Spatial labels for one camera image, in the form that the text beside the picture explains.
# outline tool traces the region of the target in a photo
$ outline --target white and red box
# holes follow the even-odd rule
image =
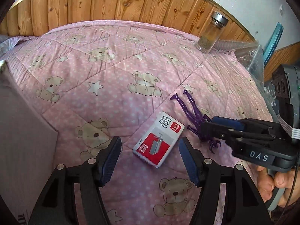
[[[184,125],[165,112],[161,112],[154,124],[134,146],[133,153],[150,165],[159,168],[179,136]]]

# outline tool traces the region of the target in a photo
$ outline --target bottle lid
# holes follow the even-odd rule
[[[210,16],[213,20],[219,22],[223,26],[226,26],[228,23],[228,19],[225,18],[224,15],[218,13],[217,11],[213,12],[212,15]]]

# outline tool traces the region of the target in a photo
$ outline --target pink bedspread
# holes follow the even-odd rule
[[[188,179],[178,146],[159,169],[132,153],[160,111],[189,124],[179,104],[170,101],[174,93],[188,102],[187,89],[209,117],[272,121],[234,53],[204,55],[195,41],[157,25],[93,21],[53,29],[1,57],[25,97],[59,131],[54,166],[79,165],[107,147],[112,136],[121,137],[123,150],[111,181],[100,190],[112,224],[189,224],[200,189]],[[220,165],[241,162],[224,143],[212,154],[187,129],[183,135]],[[76,199],[84,224],[77,186]],[[221,223],[224,199],[222,185],[215,224]]]

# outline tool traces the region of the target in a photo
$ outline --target silver screw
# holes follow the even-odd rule
[[[236,165],[235,167],[236,167],[236,169],[238,169],[238,170],[243,170],[243,169],[244,169],[243,165],[241,165],[241,164],[238,164],[238,165]]]
[[[94,163],[96,163],[96,159],[95,158],[91,158],[91,159],[88,160],[88,163],[89,164],[94,164]]]
[[[209,159],[209,158],[205,158],[205,159],[204,159],[204,162],[205,162],[206,164],[212,164],[212,160]]]
[[[57,170],[62,170],[64,167],[65,167],[64,164],[58,164],[58,165],[56,166],[56,169],[57,169]]]

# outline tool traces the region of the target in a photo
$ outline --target red label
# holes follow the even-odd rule
[[[150,133],[136,151],[157,165],[170,146],[166,142],[162,141],[158,153],[152,155],[150,154],[150,150],[153,141],[158,141],[158,138],[154,134]]]
[[[176,133],[179,132],[179,130],[181,129],[181,126],[179,124],[177,124],[176,122],[173,122],[172,125],[170,126],[170,128],[175,131]]]

